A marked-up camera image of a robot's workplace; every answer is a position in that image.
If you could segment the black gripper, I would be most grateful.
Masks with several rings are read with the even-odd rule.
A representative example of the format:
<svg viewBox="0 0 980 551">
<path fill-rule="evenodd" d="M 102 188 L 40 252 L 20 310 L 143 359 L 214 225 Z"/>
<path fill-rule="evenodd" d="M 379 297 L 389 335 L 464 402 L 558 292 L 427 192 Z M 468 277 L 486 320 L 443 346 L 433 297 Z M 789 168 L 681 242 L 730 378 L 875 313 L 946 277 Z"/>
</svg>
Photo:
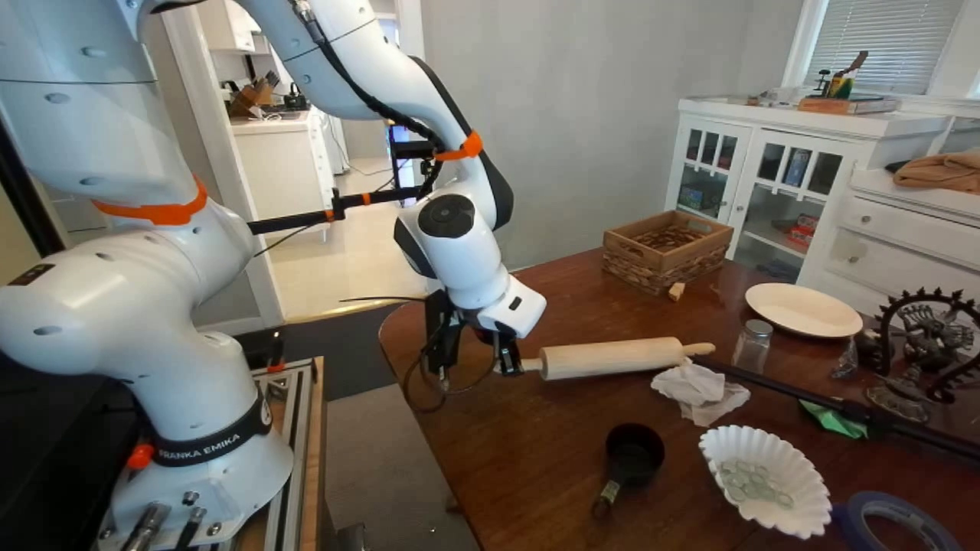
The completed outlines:
<svg viewBox="0 0 980 551">
<path fill-rule="evenodd" d="M 501 375 L 521 373 L 521 346 L 545 315 L 547 300 L 521 277 L 505 276 L 498 283 L 450 286 L 425 297 L 425 365 L 435 375 L 446 375 L 458 355 L 462 320 L 495 329 L 495 371 Z"/>
</svg>

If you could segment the robot base mounting platform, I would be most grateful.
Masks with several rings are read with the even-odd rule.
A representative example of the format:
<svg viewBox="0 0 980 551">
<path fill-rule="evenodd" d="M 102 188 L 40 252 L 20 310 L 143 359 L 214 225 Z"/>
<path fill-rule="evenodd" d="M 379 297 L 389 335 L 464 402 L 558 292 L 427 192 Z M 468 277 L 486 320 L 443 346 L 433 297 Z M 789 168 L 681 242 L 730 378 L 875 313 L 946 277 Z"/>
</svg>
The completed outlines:
<svg viewBox="0 0 980 551">
<path fill-rule="evenodd" d="M 321 361 L 255 371 L 255 405 L 226 429 L 143 437 L 92 551 L 301 551 L 318 535 Z"/>
</svg>

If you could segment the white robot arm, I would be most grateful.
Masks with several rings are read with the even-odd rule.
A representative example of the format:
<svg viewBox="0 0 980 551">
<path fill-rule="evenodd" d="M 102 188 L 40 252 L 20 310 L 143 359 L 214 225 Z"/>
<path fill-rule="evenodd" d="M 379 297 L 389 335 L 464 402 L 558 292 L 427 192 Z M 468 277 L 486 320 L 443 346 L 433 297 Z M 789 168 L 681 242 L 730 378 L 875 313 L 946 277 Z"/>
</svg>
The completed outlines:
<svg viewBox="0 0 980 551">
<path fill-rule="evenodd" d="M 0 346 L 40 373 L 123 381 L 152 457 L 123 475 L 98 551 L 229 540 L 294 472 L 241 346 L 191 313 L 239 276 L 257 239 L 193 177 L 142 43 L 143 20 L 200 0 L 0 0 L 2 129 L 44 184 L 94 203 L 102 239 L 2 283 Z M 485 329 L 505 371 L 545 313 L 498 253 L 513 192 L 425 61 L 387 43 L 366 0 L 236 0 L 303 95 L 330 116 L 392 120 L 458 177 L 395 219 L 407 263 Z"/>
</svg>

